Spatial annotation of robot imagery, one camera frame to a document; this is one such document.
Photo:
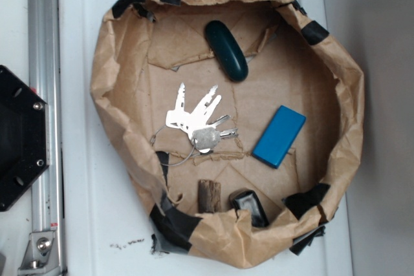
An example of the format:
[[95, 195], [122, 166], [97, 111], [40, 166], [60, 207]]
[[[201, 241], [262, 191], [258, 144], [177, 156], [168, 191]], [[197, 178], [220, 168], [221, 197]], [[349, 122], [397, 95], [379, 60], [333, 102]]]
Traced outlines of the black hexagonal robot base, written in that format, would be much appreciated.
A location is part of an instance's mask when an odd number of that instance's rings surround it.
[[1, 211], [8, 211], [49, 166], [47, 103], [1, 66]]

